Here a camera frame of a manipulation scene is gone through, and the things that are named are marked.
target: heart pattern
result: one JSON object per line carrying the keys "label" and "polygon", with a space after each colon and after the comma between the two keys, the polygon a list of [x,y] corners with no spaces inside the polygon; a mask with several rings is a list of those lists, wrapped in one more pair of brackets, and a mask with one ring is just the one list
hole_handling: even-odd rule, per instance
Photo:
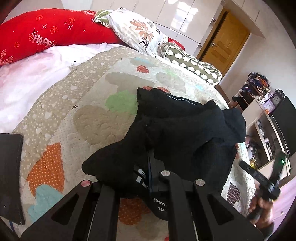
{"label": "heart pattern", "polygon": [[137,67],[137,71],[145,73],[145,74],[148,74],[150,72],[149,69],[147,69],[144,65],[139,65]]}

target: hand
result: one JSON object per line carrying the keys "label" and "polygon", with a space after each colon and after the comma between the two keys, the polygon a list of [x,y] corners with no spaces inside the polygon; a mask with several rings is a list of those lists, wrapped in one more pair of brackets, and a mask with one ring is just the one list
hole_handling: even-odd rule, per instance
{"label": "hand", "polygon": [[254,223],[253,221],[251,221],[251,223],[256,224],[257,228],[262,229],[269,226],[272,223],[272,208],[274,205],[272,201],[265,201],[262,199],[262,197],[258,198],[255,196],[253,197],[250,204],[250,208],[248,209],[249,213],[255,210],[257,204],[263,209],[263,212],[257,223]]}

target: wooden door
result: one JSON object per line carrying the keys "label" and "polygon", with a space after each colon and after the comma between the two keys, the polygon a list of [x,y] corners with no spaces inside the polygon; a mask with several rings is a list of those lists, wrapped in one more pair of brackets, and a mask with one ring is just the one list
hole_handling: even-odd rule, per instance
{"label": "wooden door", "polygon": [[206,50],[202,61],[210,63],[224,76],[246,42],[250,31],[230,12]]}

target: television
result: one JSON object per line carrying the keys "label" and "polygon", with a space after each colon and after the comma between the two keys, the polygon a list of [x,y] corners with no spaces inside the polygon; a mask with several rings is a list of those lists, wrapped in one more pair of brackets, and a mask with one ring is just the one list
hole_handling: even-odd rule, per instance
{"label": "television", "polygon": [[289,156],[296,152],[296,109],[289,98],[284,100],[271,113],[287,146]]}

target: bedspread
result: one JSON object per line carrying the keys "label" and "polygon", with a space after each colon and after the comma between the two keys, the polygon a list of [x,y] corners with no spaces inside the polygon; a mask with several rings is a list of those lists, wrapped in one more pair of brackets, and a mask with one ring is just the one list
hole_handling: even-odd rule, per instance
{"label": "bedspread", "polygon": [[[26,224],[41,215],[84,179],[81,164],[96,150],[121,140],[133,122],[138,87],[158,86],[173,95],[205,104],[227,103],[215,88],[184,68],[140,54],[127,47],[99,53],[44,92],[14,130],[24,136],[20,192]],[[244,143],[223,188],[222,196],[241,214],[255,192],[253,179],[239,166],[247,163]],[[165,240],[167,222],[156,218],[140,199],[120,203],[117,239]]]}

